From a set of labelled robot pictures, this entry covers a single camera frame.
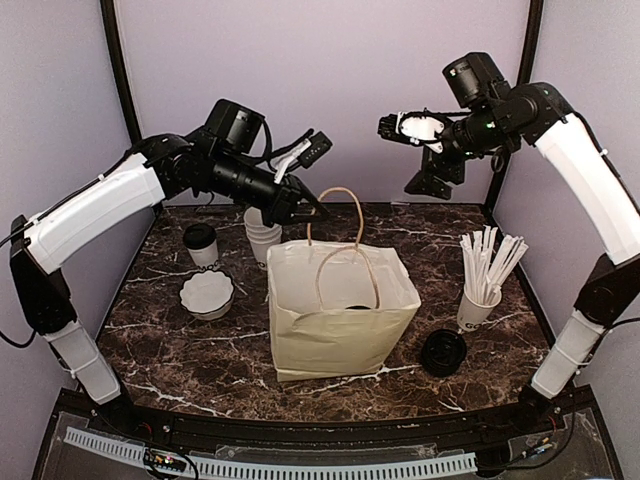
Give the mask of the stack of white paper cups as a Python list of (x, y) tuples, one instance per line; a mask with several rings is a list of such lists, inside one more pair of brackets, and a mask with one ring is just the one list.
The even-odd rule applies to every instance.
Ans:
[(282, 226), (275, 224), (267, 227), (263, 224), (262, 212), (254, 207), (248, 208), (243, 216), (246, 236), (258, 267), (267, 270), (267, 252), (270, 247), (280, 244)]

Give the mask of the beige paper bag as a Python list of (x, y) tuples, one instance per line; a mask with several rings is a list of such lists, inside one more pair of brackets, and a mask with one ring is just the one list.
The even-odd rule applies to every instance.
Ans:
[[(376, 372), (421, 306), (393, 248), (292, 240), (267, 252), (270, 341), (280, 382)], [(346, 310), (367, 305), (371, 310)]]

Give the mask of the white paper cup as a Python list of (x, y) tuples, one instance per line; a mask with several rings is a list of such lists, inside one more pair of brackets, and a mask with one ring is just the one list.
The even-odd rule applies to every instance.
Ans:
[(198, 267), (215, 267), (219, 261), (217, 239), (212, 237), (183, 238), (191, 259)]

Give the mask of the black plastic cup lid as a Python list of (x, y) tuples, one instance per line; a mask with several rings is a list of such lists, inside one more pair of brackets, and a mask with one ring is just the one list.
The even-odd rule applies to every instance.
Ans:
[(188, 226), (183, 234), (183, 244), (190, 250), (202, 250), (213, 245), (217, 240), (216, 230), (206, 223)]

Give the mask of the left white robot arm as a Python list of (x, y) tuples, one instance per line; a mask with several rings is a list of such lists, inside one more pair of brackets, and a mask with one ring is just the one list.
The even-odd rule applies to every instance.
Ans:
[(141, 415), (119, 398), (122, 383), (78, 318), (64, 265), (124, 220), (186, 190), (256, 208), (267, 227), (323, 219), (326, 209), (293, 172), (310, 167), (331, 147), (324, 133), (309, 131), (278, 150), (278, 165), (270, 171), (200, 132), (158, 135), (136, 144), (112, 169), (54, 206), (13, 220), (4, 242), (24, 317), (89, 398), (103, 405), (101, 417), (117, 434), (134, 435)]

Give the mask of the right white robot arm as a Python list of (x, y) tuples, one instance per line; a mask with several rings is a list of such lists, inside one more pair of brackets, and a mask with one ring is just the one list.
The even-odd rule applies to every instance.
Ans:
[(392, 123), (401, 141), (426, 150), (405, 194), (448, 200), (464, 181), (466, 161), (527, 143), (565, 181), (578, 203), (572, 210), (590, 221), (604, 249), (531, 379), (533, 395), (511, 410), (511, 426), (530, 434), (549, 416), (544, 398), (560, 393), (639, 295), (639, 204), (588, 121), (552, 85), (491, 82), (454, 94), (459, 112), (405, 112)]

